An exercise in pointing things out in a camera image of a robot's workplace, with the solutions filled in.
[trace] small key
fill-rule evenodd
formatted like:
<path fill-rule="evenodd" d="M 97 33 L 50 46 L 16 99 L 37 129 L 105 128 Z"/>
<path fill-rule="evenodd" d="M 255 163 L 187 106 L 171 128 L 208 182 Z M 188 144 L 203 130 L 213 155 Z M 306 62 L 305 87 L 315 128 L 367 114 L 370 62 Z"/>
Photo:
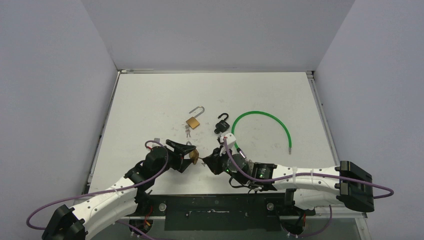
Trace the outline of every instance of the small key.
<path fill-rule="evenodd" d="M 185 125 L 185 134 L 187 135 L 187 138 L 191 138 L 192 136 L 190 135 L 190 128 L 189 125 Z"/>

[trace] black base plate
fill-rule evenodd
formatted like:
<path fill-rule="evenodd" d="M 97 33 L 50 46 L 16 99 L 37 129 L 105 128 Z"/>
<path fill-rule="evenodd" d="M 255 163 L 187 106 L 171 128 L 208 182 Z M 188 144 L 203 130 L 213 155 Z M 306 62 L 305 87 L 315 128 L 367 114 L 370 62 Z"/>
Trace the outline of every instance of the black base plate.
<path fill-rule="evenodd" d="M 284 196 L 284 193 L 151 195 L 154 202 L 151 216 L 165 214 L 165 231 L 281 231 L 280 222 L 267 210 L 267 204 L 275 202 L 281 209 L 279 203 Z M 166 204 L 165 212 L 159 211 L 160 203 Z M 315 211 L 306 211 L 306 215 L 315 215 Z"/>

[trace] white table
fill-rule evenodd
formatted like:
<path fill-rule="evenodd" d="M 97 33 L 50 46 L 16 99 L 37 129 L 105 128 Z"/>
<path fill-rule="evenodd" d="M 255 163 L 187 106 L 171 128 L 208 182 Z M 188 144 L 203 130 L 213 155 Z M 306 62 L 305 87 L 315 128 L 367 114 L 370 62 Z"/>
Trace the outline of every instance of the white table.
<path fill-rule="evenodd" d="M 218 115 L 228 123 L 248 111 L 279 118 L 284 129 L 263 115 L 244 117 L 236 126 L 240 148 L 253 162 L 318 168 L 336 165 L 305 72 L 121 74 L 95 162 L 89 192 L 104 190 L 137 162 L 144 160 L 147 140 L 187 142 L 185 125 L 196 106 L 205 107 L 191 130 L 190 142 L 200 157 L 218 147 L 214 134 Z M 157 178 L 152 194 L 245 193 L 228 184 L 226 173 L 214 175 L 199 159 L 184 173 L 173 169 Z"/>

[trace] gray wall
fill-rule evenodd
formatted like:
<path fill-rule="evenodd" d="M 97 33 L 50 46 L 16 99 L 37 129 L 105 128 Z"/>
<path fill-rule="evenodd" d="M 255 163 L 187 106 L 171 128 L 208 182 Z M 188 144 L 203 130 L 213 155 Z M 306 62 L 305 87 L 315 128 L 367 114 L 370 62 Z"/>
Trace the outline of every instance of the gray wall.
<path fill-rule="evenodd" d="M 315 70 L 354 0 L 82 0 L 119 69 Z"/>
<path fill-rule="evenodd" d="M 356 0 L 315 73 L 340 159 L 395 190 L 369 214 L 376 240 L 424 236 L 423 26 L 422 0 Z"/>
<path fill-rule="evenodd" d="M 1 239 L 41 239 L 28 214 L 82 191 L 116 75 L 79 0 L 0 1 Z"/>

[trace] white clip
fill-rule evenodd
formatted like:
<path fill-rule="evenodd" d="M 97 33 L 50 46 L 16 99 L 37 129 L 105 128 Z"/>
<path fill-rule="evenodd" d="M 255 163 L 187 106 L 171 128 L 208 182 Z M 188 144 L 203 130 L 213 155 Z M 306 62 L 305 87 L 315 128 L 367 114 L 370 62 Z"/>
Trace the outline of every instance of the white clip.
<path fill-rule="evenodd" d="M 294 186 L 294 188 L 295 189 L 297 189 L 298 187 L 296 186 L 296 173 L 298 172 L 298 167 L 297 166 L 294 166 L 294 167 L 292 167 L 292 169 L 293 169 L 293 186 Z"/>
<path fill-rule="evenodd" d="M 310 170 L 310 183 L 315 190 L 318 190 L 314 185 L 314 169 L 313 168 Z"/>
<path fill-rule="evenodd" d="M 113 186 L 111 186 L 110 187 L 111 189 L 113 189 L 114 191 L 115 191 L 115 193 L 116 193 L 116 195 L 118 196 L 118 198 L 120 198 L 121 196 L 119 195 L 119 193 L 118 193 L 118 190 L 116 190 L 116 188 L 114 188 Z"/>

